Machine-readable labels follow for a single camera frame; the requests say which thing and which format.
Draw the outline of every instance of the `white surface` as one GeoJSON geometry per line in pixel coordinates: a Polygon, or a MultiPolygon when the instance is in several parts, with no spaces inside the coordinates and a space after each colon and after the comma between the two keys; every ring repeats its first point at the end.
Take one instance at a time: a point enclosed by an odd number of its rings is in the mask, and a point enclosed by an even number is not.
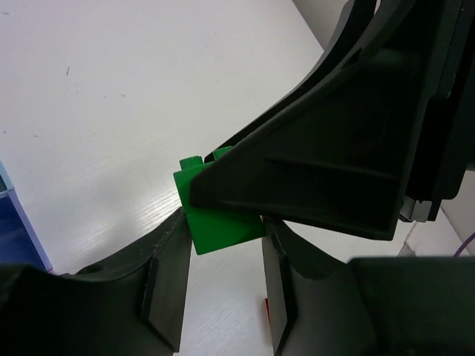
{"type": "MultiPolygon", "coordinates": [[[[0,34],[0,159],[59,273],[163,221],[178,160],[210,152],[321,55],[290,0],[0,0],[0,34]]],[[[391,243],[295,229],[348,260],[397,254],[410,225],[391,243]]],[[[181,355],[271,355],[260,246],[193,254],[181,355]]]]}
{"type": "MultiPolygon", "coordinates": [[[[437,221],[417,223],[406,243],[416,256],[453,256],[462,241],[441,210],[437,221]]],[[[460,255],[470,256],[466,249],[460,255]]]]}
{"type": "MultiPolygon", "coordinates": [[[[462,241],[475,232],[475,172],[465,172],[459,194],[443,202],[442,208],[462,241]]],[[[470,243],[467,250],[475,256],[475,243],[470,243]]]]}
{"type": "Polygon", "coordinates": [[[320,45],[325,48],[347,0],[293,0],[320,45]]]}

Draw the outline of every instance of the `white table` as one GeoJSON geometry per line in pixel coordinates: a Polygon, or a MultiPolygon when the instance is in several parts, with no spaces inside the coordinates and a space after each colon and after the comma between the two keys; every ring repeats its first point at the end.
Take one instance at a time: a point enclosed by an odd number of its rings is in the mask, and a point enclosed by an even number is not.
{"type": "MultiPolygon", "coordinates": [[[[322,49],[291,0],[0,0],[0,159],[58,273],[150,231],[205,155],[290,91],[322,49]]],[[[342,260],[395,255],[294,226],[342,260]]],[[[260,241],[193,254],[181,355],[271,355],[260,241]]]]}

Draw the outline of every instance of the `green block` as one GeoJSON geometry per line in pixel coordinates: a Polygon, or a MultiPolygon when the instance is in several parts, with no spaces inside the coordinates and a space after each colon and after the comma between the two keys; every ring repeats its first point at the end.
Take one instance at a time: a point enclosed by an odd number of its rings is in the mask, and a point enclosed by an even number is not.
{"type": "Polygon", "coordinates": [[[210,164],[211,163],[206,163],[204,165],[203,160],[199,156],[190,157],[180,161],[180,165],[183,169],[182,171],[173,173],[175,185],[177,186],[178,195],[180,196],[181,205],[183,206],[183,211],[185,211],[185,214],[202,211],[201,208],[195,208],[190,205],[190,182],[194,176],[196,176],[210,164]],[[196,163],[196,158],[199,158],[201,163],[199,165],[192,165],[193,162],[196,163]]]}
{"type": "Polygon", "coordinates": [[[189,214],[186,219],[197,254],[264,236],[264,226],[258,215],[209,210],[189,214]]]}
{"type": "MultiPolygon", "coordinates": [[[[214,151],[214,159],[219,159],[230,148],[214,151]]],[[[200,156],[193,156],[182,159],[182,170],[173,173],[197,254],[216,251],[264,235],[261,217],[257,214],[209,210],[190,205],[191,179],[211,164],[212,162],[203,164],[200,156]]]]}

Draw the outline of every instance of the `cable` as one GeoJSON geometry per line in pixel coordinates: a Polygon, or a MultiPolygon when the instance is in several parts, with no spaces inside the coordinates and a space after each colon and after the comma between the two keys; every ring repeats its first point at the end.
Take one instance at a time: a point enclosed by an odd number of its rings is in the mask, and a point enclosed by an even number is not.
{"type": "Polygon", "coordinates": [[[458,257],[460,256],[460,254],[462,253],[463,250],[465,250],[465,248],[468,246],[468,244],[470,244],[473,240],[475,240],[475,232],[472,233],[472,235],[470,235],[468,237],[468,239],[466,239],[464,241],[463,244],[461,244],[461,246],[459,247],[459,249],[455,252],[455,254],[453,255],[454,257],[458,257]]]}

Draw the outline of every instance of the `blue object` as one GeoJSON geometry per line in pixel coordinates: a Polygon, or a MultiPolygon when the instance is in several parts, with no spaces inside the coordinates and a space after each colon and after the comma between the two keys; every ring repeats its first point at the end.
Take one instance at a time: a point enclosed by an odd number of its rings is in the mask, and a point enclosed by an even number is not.
{"type": "Polygon", "coordinates": [[[28,263],[43,271],[52,269],[45,250],[43,250],[1,162],[0,263],[28,263]]]}

